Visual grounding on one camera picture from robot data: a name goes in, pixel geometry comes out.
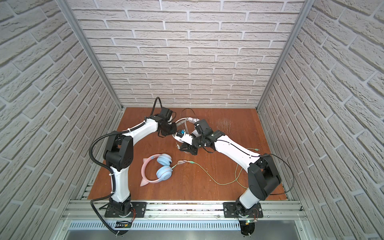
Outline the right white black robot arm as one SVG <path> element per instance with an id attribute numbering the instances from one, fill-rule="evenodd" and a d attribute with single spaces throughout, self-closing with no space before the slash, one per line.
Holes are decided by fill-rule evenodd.
<path id="1" fill-rule="evenodd" d="M 182 152 L 196 156 L 198 149 L 211 148 L 214 152 L 229 157 L 247 172 L 248 187 L 236 201 L 238 211 L 252 209 L 280 185 L 282 180 L 272 154 L 260 155 L 242 147 L 222 131 L 213 131 L 206 120 L 182 118 L 176 121 L 176 126 L 186 122 L 194 124 L 195 130 L 192 133 L 178 130 L 173 134 L 175 140 L 182 143 L 180 147 Z"/>

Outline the white over-ear headphones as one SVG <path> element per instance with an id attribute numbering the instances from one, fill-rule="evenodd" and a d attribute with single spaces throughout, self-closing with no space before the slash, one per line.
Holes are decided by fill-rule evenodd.
<path id="1" fill-rule="evenodd" d="M 199 119 L 197 118 L 192 118 L 192 117 L 187 117 L 187 118 L 181 118 L 179 120 L 176 121 L 176 126 L 179 127 L 179 126 L 184 126 L 184 128 L 182 129 L 179 129 L 179 130 L 185 130 L 187 134 L 193 136 L 194 138 L 195 137 L 199 137 L 200 134 L 198 133 L 198 131 L 195 129 L 193 132 L 191 133 L 188 133 L 188 128 L 186 127 L 186 123 L 187 122 L 190 122 L 192 124 L 195 124 L 199 121 Z"/>

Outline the pink blue cat-ear headphones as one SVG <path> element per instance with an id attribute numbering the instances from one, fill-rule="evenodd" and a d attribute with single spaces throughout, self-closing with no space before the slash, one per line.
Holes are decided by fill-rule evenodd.
<path id="1" fill-rule="evenodd" d="M 156 172 L 156 177 L 157 177 L 156 180 L 149 180 L 146 176 L 146 167 L 152 160 L 156 160 L 161 165 L 161 167 Z M 168 180 L 173 173 L 171 163 L 172 163 L 172 157 L 168 154 L 155 154 L 148 158 L 144 158 L 143 165 L 141 167 L 142 180 L 141 180 L 140 186 L 143 187 L 148 184 L 157 184 L 162 181 Z"/>

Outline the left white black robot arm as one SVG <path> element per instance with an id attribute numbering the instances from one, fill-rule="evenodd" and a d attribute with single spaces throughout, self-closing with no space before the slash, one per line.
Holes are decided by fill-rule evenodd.
<path id="1" fill-rule="evenodd" d="M 173 112 L 168 108 L 161 108 L 159 114 L 151 114 L 140 124 L 125 131 L 113 131 L 108 136 L 104 150 L 104 160 L 112 172 L 112 192 L 109 197 L 109 207 L 119 215 L 126 216 L 131 212 L 131 193 L 129 190 L 129 166 L 134 160 L 134 145 L 152 133 L 169 136 L 177 131 L 173 123 Z"/>

